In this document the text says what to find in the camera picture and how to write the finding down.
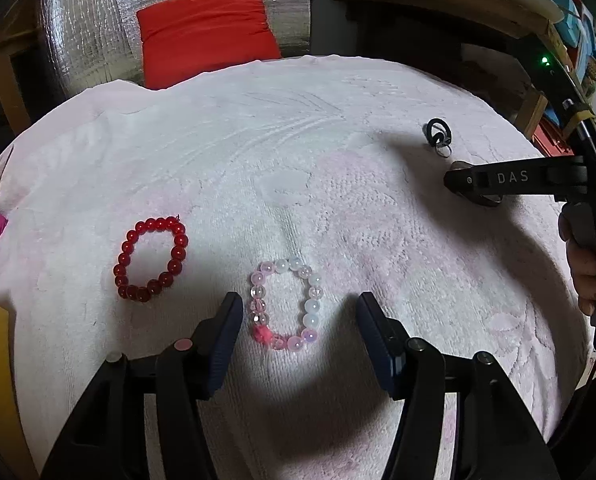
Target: clear bead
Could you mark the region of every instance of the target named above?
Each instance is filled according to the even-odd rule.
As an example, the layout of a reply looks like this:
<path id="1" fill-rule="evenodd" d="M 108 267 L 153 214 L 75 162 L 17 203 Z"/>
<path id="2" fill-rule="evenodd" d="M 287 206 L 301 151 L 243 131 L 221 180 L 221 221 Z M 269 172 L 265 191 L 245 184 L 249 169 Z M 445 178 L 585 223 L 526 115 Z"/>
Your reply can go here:
<path id="1" fill-rule="evenodd" d="M 287 348 L 287 341 L 280 334 L 274 334 L 269 345 L 274 350 L 283 350 Z"/>
<path id="2" fill-rule="evenodd" d="M 300 332 L 300 337 L 302 337 L 306 343 L 315 343 L 316 339 L 318 339 L 318 332 L 313 328 L 305 328 Z"/>
<path id="3" fill-rule="evenodd" d="M 273 274 L 276 270 L 276 266 L 273 262 L 262 262 L 260 264 L 260 272 L 262 272 L 265 276 Z"/>
<path id="4" fill-rule="evenodd" d="M 312 286 L 309 289 L 309 297 L 312 300 L 320 300 L 325 295 L 325 291 L 322 290 L 321 286 Z"/>
<path id="5" fill-rule="evenodd" d="M 254 300 L 262 300 L 265 297 L 267 291 L 265 290 L 265 287 L 262 285 L 254 285 L 251 287 L 249 293 L 251 294 L 251 297 Z"/>
<path id="6" fill-rule="evenodd" d="M 311 286 L 321 286 L 322 285 L 322 277 L 315 272 L 309 277 L 309 284 Z"/>
<path id="7" fill-rule="evenodd" d="M 318 314 L 320 302 L 318 300 L 307 300 L 304 302 L 304 310 L 307 314 Z"/>
<path id="8" fill-rule="evenodd" d="M 264 312 L 267 309 L 265 300 L 251 300 L 249 303 L 250 312 Z"/>
<path id="9" fill-rule="evenodd" d="M 251 314 L 251 320 L 256 325 L 265 325 L 267 326 L 269 323 L 269 315 L 267 312 L 254 312 Z"/>
<path id="10" fill-rule="evenodd" d="M 278 274 L 282 274 L 283 272 L 287 272 L 289 270 L 289 262 L 287 260 L 285 260 L 284 258 L 281 258 L 280 260 L 276 260 L 276 272 Z"/>
<path id="11" fill-rule="evenodd" d="M 304 348 L 304 345 L 304 339 L 297 335 L 293 335 L 287 340 L 287 349 L 290 352 L 298 352 Z"/>
<path id="12" fill-rule="evenodd" d="M 251 285 L 265 285 L 265 275 L 259 270 L 254 270 L 249 277 Z"/>
<path id="13" fill-rule="evenodd" d="M 305 314 L 302 316 L 302 324 L 307 328 L 318 328 L 320 319 L 315 314 Z"/>
<path id="14" fill-rule="evenodd" d="M 302 266 L 302 260 L 298 256 L 289 258 L 289 268 L 291 270 L 298 270 Z"/>
<path id="15" fill-rule="evenodd" d="M 303 265 L 300 269 L 298 269 L 298 276 L 300 276 L 304 280 L 310 277 L 312 273 L 313 270 L 309 265 Z"/>

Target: bed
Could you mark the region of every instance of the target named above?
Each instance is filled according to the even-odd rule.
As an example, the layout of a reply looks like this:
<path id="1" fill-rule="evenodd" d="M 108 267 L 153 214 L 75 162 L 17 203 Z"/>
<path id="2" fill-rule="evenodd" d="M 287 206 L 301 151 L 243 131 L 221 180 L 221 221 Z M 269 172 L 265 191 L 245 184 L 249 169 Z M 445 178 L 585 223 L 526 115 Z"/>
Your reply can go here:
<path id="1" fill-rule="evenodd" d="M 425 143 L 435 117 L 452 128 L 447 160 Z M 37 468 L 109 351 L 161 352 L 227 291 L 246 297 L 256 264 L 291 254 L 324 277 L 319 341 L 273 351 L 245 323 L 223 388 L 201 405 L 220 478 L 380 478 L 402 405 L 380 390 L 355 327 L 366 290 L 443 352 L 492 352 L 549 437 L 589 344 L 559 206 L 528 196 L 481 208 L 442 184 L 452 160 L 531 156 L 480 99 L 382 60 L 252 62 L 164 91 L 115 81 L 70 99 L 0 157 L 0 305 L 15 313 L 16 392 Z M 182 274 L 147 304 L 122 300 L 112 267 L 126 231 L 168 215 L 187 226 Z M 162 270 L 166 237 L 136 245 L 132 281 Z M 302 292 L 299 280 L 273 281 L 278 330 L 296 329 Z M 452 418 L 448 397 L 437 478 L 450 470 Z"/>

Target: human hand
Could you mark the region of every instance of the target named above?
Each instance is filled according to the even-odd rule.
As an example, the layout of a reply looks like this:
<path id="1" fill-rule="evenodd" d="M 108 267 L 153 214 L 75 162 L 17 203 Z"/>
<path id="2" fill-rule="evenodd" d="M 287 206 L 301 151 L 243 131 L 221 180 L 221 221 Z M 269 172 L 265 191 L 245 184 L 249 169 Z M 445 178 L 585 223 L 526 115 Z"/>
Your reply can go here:
<path id="1" fill-rule="evenodd" d="M 591 316 L 596 308 L 596 254 L 576 243 L 571 226 L 562 213 L 558 217 L 558 234 L 567 243 L 567 261 L 578 293 L 578 308 L 586 316 Z"/>

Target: das logo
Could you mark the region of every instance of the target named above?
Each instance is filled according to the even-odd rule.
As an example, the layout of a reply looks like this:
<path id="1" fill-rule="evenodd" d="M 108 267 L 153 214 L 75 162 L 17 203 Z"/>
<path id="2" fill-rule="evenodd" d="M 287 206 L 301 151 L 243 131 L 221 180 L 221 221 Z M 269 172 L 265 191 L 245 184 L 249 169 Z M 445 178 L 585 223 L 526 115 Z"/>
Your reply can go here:
<path id="1" fill-rule="evenodd" d="M 520 182 L 527 182 L 529 180 L 526 170 L 522 170 L 518 175 L 520 178 L 517 178 L 513 171 L 510 171 L 509 175 L 506 175 L 505 173 L 498 173 L 498 183 L 504 184 L 505 182 L 518 182 L 518 180 L 520 180 Z"/>

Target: bead bracelet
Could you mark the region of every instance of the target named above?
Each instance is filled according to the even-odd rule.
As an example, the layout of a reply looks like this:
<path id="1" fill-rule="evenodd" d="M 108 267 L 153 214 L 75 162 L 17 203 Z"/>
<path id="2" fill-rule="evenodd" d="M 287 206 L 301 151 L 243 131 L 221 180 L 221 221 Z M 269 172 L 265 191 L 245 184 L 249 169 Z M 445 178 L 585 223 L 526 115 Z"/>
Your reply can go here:
<path id="1" fill-rule="evenodd" d="M 162 272 L 157 280 L 149 280 L 146 286 L 129 285 L 127 266 L 131 263 L 129 255 L 134 252 L 134 244 L 141 235 L 154 231 L 171 231 L 174 235 L 174 247 L 171 250 L 171 260 L 167 263 L 167 270 Z M 189 238 L 185 235 L 185 226 L 181 224 L 178 216 L 147 218 L 144 222 L 138 222 L 135 229 L 127 231 L 126 238 L 127 240 L 121 246 L 122 252 L 118 255 L 118 264 L 114 267 L 114 281 L 118 287 L 118 296 L 124 300 L 145 303 L 152 296 L 159 294 L 164 287 L 171 286 L 174 276 L 181 273 L 182 261 L 187 256 L 185 247 L 189 243 Z"/>
<path id="2" fill-rule="evenodd" d="M 276 260 L 275 262 L 262 262 L 259 267 L 260 270 L 255 270 L 249 277 L 251 281 L 251 303 L 249 303 L 249 311 L 251 313 L 251 321 L 253 323 L 252 336 L 255 341 L 269 345 L 274 350 L 287 349 L 290 352 L 297 352 L 302 350 L 306 343 L 313 343 L 318 339 L 318 332 L 316 329 L 320 324 L 318 318 L 318 311 L 320 310 L 320 299 L 323 297 L 322 278 L 316 272 L 313 272 L 310 266 L 302 264 L 298 256 L 293 256 L 288 260 Z M 288 270 L 293 270 L 296 274 L 306 280 L 309 285 L 309 299 L 304 302 L 305 315 L 302 316 L 302 324 L 304 329 L 300 335 L 283 336 L 279 333 L 272 332 L 269 328 L 269 314 L 267 313 L 267 303 L 264 297 L 267 293 L 265 290 L 265 282 L 267 277 L 274 272 L 284 274 Z"/>

